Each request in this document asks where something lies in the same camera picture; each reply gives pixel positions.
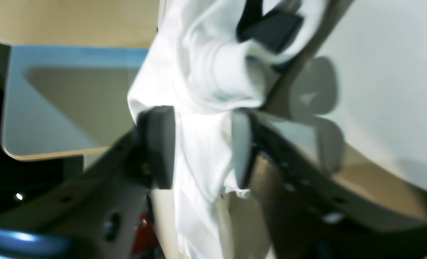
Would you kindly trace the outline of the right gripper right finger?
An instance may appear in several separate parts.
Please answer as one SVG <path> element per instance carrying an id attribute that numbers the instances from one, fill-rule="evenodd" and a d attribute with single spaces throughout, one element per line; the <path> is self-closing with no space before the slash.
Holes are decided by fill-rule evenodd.
<path id="1" fill-rule="evenodd" d="M 238 187 L 279 176 L 283 201 L 261 203 L 274 248 L 290 259 L 423 259 L 427 220 L 376 205 L 323 176 L 252 110 L 232 115 Z"/>

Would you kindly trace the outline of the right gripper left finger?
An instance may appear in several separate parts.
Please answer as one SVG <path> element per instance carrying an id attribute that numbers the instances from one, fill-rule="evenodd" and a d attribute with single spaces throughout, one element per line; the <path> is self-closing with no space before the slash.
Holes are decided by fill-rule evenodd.
<path id="1" fill-rule="evenodd" d="M 87 171 L 0 214 L 0 259 L 126 259 L 150 190 L 173 186 L 174 108 L 144 110 Z"/>

